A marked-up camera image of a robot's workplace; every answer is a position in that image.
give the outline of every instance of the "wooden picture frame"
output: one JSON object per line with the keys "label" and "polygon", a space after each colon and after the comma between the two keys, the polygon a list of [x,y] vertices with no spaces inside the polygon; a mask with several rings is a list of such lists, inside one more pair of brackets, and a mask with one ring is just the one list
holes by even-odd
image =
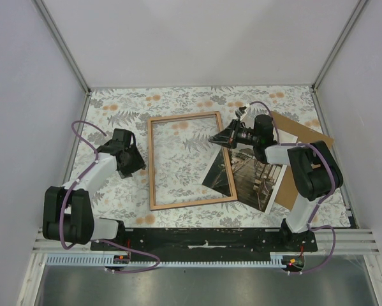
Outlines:
{"label": "wooden picture frame", "polygon": [[193,113],[188,115],[173,115],[167,117],[151,117],[148,119],[148,153],[149,153],[149,191],[150,191],[150,210],[161,210],[168,208],[190,207],[196,205],[206,205],[213,203],[222,203],[227,201],[236,201],[236,187],[231,170],[231,163],[228,150],[222,148],[224,163],[226,167],[226,174],[229,182],[230,196],[224,198],[214,198],[206,200],[189,201],[182,203],[172,203],[166,205],[157,205],[156,202],[156,186],[155,186],[155,169],[154,169],[154,138],[153,138],[153,125],[155,123],[177,122],[181,120],[195,120],[215,118],[218,131],[223,130],[221,114],[219,112],[206,112],[206,113]]}

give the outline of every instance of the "white wall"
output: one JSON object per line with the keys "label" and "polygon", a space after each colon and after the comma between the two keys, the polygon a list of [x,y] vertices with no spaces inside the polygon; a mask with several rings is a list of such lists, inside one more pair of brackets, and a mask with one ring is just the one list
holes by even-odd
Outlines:
{"label": "white wall", "polygon": [[369,1],[320,97],[358,220],[382,253],[382,0]]}
{"label": "white wall", "polygon": [[91,87],[312,84],[357,0],[45,0]]}
{"label": "white wall", "polygon": [[14,305],[43,196],[62,177],[84,94],[30,0],[0,1],[0,306]]}

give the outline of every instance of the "gray metal panel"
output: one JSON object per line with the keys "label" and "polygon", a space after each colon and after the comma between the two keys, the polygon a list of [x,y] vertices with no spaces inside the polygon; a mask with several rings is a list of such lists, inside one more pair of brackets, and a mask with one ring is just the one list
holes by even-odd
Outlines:
{"label": "gray metal panel", "polygon": [[84,92],[30,0],[0,1],[0,305],[14,305]]}
{"label": "gray metal panel", "polygon": [[[313,266],[323,258],[306,258]],[[254,268],[160,268],[112,275],[102,268],[47,266],[36,306],[378,305],[365,261],[335,257],[309,275]]]}
{"label": "gray metal panel", "polygon": [[[90,99],[91,99],[91,93],[86,94],[86,98],[84,100],[84,106],[83,106],[82,114],[80,116],[80,120],[86,120],[87,111],[89,110],[89,106],[90,106]],[[82,124],[82,123],[79,123],[77,125],[76,131],[79,135],[82,134],[83,127],[84,127],[84,124]],[[80,143],[80,140],[77,137],[75,137],[75,139],[73,140],[73,145],[71,147],[70,156],[68,159],[68,164],[66,166],[66,171],[64,173],[63,183],[66,183],[70,179],[71,172],[73,171],[73,165],[75,164],[75,158],[76,158],[77,148],[78,148],[79,143]]]}
{"label": "gray metal panel", "polygon": [[357,0],[44,2],[91,87],[132,88],[313,83]]}
{"label": "gray metal panel", "polygon": [[346,38],[350,34],[352,28],[355,25],[355,22],[358,20],[358,17],[363,12],[364,8],[366,7],[369,0],[359,0],[356,4],[354,10],[352,11],[352,14],[349,16],[348,21],[346,22],[344,29],[340,33],[337,41],[335,42],[334,46],[332,47],[332,50],[330,54],[328,55],[323,67],[321,68],[320,72],[318,73],[318,76],[316,77],[316,80],[314,82],[313,87],[315,89],[318,89],[321,82],[323,81],[326,73],[330,69],[335,57],[337,56],[338,52],[340,51],[341,47],[346,41]]}
{"label": "gray metal panel", "polygon": [[52,34],[52,37],[55,39],[55,42],[57,46],[59,47],[60,51],[62,52],[64,59],[69,64],[71,70],[76,76],[76,79],[78,80],[80,86],[82,87],[83,91],[87,94],[90,92],[89,85],[84,79],[84,76],[82,72],[80,71],[79,67],[76,64],[75,59],[73,58],[72,54],[70,53],[70,50],[64,41],[62,35],[60,34],[56,23],[54,22],[52,16],[50,15],[45,3],[43,0],[33,0],[33,3],[36,5],[36,8],[40,12],[42,19],[45,21],[48,30]]}
{"label": "gray metal panel", "polygon": [[[312,100],[314,101],[314,105],[315,105],[315,108],[317,111],[317,116],[318,116],[318,119],[320,120],[320,125],[321,125],[321,128],[323,130],[323,133],[326,134],[327,136],[333,138],[333,136],[331,135],[331,132],[330,132],[331,128],[330,128],[330,126],[328,126],[328,123],[325,120],[323,109],[320,105],[320,101],[318,100],[318,90],[315,90],[313,92]],[[358,226],[358,223],[356,221],[356,208],[354,209],[354,207],[353,207],[353,196],[351,195],[348,188],[346,187],[346,182],[349,182],[349,180],[348,180],[348,177],[347,177],[345,171],[343,171],[342,161],[340,160],[340,158],[337,154],[337,148],[335,147],[335,145],[332,146],[331,153],[332,153],[334,159],[337,161],[337,163],[338,163],[338,165],[342,171],[342,176],[344,177],[344,185],[342,185],[342,187],[340,188],[342,198],[344,199],[344,204],[347,207],[347,209],[350,209],[351,215],[354,217],[355,224]]]}
{"label": "gray metal panel", "polygon": [[382,0],[369,1],[317,95],[358,225],[373,229],[382,255]]}

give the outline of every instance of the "metal floor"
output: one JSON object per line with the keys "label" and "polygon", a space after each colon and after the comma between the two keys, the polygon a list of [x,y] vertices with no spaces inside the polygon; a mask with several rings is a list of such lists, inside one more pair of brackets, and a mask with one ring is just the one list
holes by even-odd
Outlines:
{"label": "metal floor", "polygon": [[[307,267],[323,258],[306,257]],[[363,256],[336,256],[301,276],[265,268],[160,268],[112,275],[101,267],[47,266],[35,306],[374,306]]]}

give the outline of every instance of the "photograph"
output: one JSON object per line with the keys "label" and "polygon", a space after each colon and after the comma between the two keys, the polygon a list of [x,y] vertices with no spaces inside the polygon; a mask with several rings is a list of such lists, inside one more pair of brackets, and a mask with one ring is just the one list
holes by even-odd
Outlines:
{"label": "photograph", "polygon": [[[297,137],[279,131],[282,142],[296,142]],[[201,177],[201,184],[227,195],[228,179],[224,171],[221,148],[211,159]],[[238,144],[229,150],[231,169],[235,179],[238,201],[261,212],[269,213],[279,190],[285,165],[263,164],[256,160],[252,146]]]}

